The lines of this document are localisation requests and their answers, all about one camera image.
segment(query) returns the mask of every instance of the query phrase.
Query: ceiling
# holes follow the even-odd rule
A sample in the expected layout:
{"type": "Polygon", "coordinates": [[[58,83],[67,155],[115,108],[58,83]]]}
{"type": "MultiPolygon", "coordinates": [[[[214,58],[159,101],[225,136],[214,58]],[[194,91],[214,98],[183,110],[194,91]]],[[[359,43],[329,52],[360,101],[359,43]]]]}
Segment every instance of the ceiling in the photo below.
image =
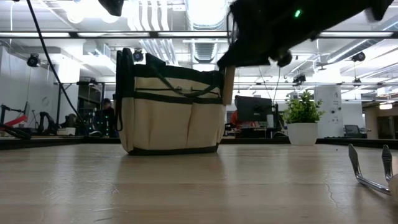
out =
{"type": "MultiPolygon", "coordinates": [[[[143,3],[140,0],[140,15],[143,13],[143,3]]],[[[168,16],[167,23],[170,30],[188,30],[189,24],[187,23],[187,13],[185,12],[184,0],[165,0],[168,5],[168,16]]],[[[158,18],[160,24],[160,6],[162,1],[158,1],[159,10],[158,10],[158,18]]],[[[68,20],[67,12],[72,9],[75,5],[73,1],[32,1],[36,16],[39,20],[39,24],[42,30],[44,31],[110,31],[110,30],[131,30],[131,27],[128,26],[128,19],[133,14],[132,5],[130,5],[130,1],[125,1],[125,6],[123,9],[122,16],[114,23],[106,23],[104,22],[100,16],[99,12],[95,8],[91,10],[85,10],[79,12],[80,14],[84,14],[85,18],[74,24],[68,20]]],[[[151,0],[148,0],[148,20],[149,26],[151,30],[155,30],[155,26],[151,23],[151,0]]],[[[364,13],[360,13],[357,16],[348,19],[347,21],[338,24],[335,27],[332,27],[330,30],[346,30],[346,31],[366,31],[366,30],[380,30],[380,26],[383,23],[388,22],[389,20],[396,19],[398,22],[398,2],[394,2],[392,7],[390,7],[384,19],[381,22],[369,23],[366,19],[364,13]]],[[[14,31],[35,31],[34,23],[31,18],[31,14],[27,7],[27,3],[25,1],[20,1],[14,4],[12,1],[1,1],[0,2],[0,30],[1,31],[10,31],[11,29],[11,21],[12,21],[12,30],[14,31]]],[[[195,68],[199,70],[212,70],[215,69],[215,62],[213,61],[210,64],[199,64],[193,59],[191,54],[191,44],[187,43],[190,40],[181,40],[174,39],[172,40],[172,45],[175,51],[176,58],[178,60],[178,65],[183,67],[195,68]]],[[[320,39],[318,41],[306,41],[303,42],[291,49],[294,59],[292,63],[284,68],[277,67],[274,63],[272,63],[269,67],[250,67],[250,68],[239,68],[236,72],[236,82],[291,82],[293,77],[298,73],[304,73],[307,76],[307,81],[315,81],[315,77],[318,77],[317,81],[320,82],[331,82],[328,77],[329,73],[339,73],[341,74],[341,81],[343,82],[352,82],[354,77],[360,77],[362,82],[382,82],[383,80],[391,79],[398,77],[398,68],[397,69],[388,69],[386,72],[378,73],[377,75],[373,75],[373,73],[380,71],[383,68],[391,66],[396,62],[396,58],[398,56],[398,40],[389,39],[383,40],[376,45],[373,45],[367,49],[364,49],[363,52],[366,54],[366,60],[363,62],[353,63],[352,61],[341,61],[338,63],[334,63],[333,65],[326,66],[325,71],[317,71],[317,67],[314,68],[313,62],[315,60],[320,60],[320,57],[327,57],[330,54],[333,54],[337,50],[343,48],[344,46],[355,41],[354,39],[320,39]]],[[[87,52],[76,52],[74,47],[82,46],[86,43],[84,40],[46,40],[46,44],[49,47],[59,47],[69,54],[72,54],[75,58],[80,60],[83,65],[81,70],[82,76],[92,76],[97,79],[105,80],[107,82],[111,82],[114,80],[114,72],[104,66],[100,62],[96,62],[93,57],[87,54],[87,52]]],[[[111,61],[115,60],[116,51],[122,49],[123,47],[129,48],[142,48],[142,42],[137,39],[98,39],[95,40],[95,45],[102,47],[103,44],[107,44],[111,49],[111,61]]],[[[38,40],[22,40],[15,39],[12,41],[13,46],[24,46],[24,47],[39,47],[40,42],[38,40]]],[[[160,46],[160,49],[163,53],[165,53],[164,49],[160,46]]],[[[220,58],[224,52],[228,49],[227,43],[218,43],[218,51],[216,54],[216,58],[220,58]]],[[[239,92],[242,95],[252,95],[254,91],[256,91],[256,87],[252,85],[236,85],[235,89],[239,88],[239,92]]],[[[268,90],[264,90],[264,86],[261,86],[256,94],[261,94],[268,96],[275,94],[275,91],[272,90],[275,88],[275,85],[269,85],[268,90]]],[[[344,91],[352,90],[356,87],[348,86],[345,87],[344,91]]],[[[370,91],[374,91],[376,86],[369,86],[366,88],[362,88],[356,90],[356,93],[369,93],[370,91]]],[[[287,93],[291,92],[294,87],[286,87],[280,86],[279,91],[277,92],[276,98],[283,98],[287,93]]]]}

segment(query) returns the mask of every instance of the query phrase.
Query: person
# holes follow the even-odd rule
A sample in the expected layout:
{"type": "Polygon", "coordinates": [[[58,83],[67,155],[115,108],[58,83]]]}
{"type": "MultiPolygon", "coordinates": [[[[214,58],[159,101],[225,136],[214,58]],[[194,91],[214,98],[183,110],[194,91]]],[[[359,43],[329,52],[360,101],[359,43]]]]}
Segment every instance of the person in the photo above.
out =
{"type": "Polygon", "coordinates": [[[105,98],[103,104],[104,104],[104,109],[102,111],[103,118],[105,118],[105,120],[108,120],[107,127],[109,128],[109,136],[116,137],[116,130],[115,130],[116,118],[114,115],[114,109],[112,108],[112,102],[110,99],[105,98]]]}
{"type": "Polygon", "coordinates": [[[257,122],[238,120],[238,101],[236,100],[236,98],[237,96],[235,96],[234,104],[237,109],[231,114],[231,124],[235,125],[234,131],[236,133],[239,133],[241,132],[241,128],[257,127],[257,122]]]}

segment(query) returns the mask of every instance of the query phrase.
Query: green leaves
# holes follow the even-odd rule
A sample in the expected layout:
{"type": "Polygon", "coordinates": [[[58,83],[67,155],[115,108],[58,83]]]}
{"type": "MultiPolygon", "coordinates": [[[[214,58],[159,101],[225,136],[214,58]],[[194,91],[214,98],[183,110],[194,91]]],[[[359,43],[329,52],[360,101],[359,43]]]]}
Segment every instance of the green leaves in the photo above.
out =
{"type": "Polygon", "coordinates": [[[288,109],[284,112],[284,120],[289,123],[316,123],[324,111],[318,111],[322,100],[311,101],[311,93],[305,90],[301,100],[287,100],[288,109]]]}

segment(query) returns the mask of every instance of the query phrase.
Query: table surface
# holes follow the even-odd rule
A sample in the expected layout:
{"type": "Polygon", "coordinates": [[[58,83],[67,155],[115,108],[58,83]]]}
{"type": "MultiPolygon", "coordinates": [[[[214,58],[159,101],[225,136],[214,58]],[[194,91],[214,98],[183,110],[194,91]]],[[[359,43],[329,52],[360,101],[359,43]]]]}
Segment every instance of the table surface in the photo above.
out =
{"type": "MultiPolygon", "coordinates": [[[[357,151],[363,174],[386,184],[381,150],[357,151]]],[[[0,220],[388,224],[398,203],[356,181],[343,146],[131,157],[119,144],[82,144],[0,151],[0,220]]]]}

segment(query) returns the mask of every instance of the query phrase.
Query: beige bag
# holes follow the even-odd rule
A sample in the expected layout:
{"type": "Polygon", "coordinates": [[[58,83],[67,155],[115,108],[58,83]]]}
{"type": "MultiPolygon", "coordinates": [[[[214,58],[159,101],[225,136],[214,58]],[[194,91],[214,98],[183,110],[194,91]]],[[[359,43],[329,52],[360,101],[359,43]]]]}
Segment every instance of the beige bag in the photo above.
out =
{"type": "Polygon", "coordinates": [[[223,74],[166,66],[146,54],[134,65],[118,52],[115,113],[129,154],[216,152],[224,132],[223,74]]]}

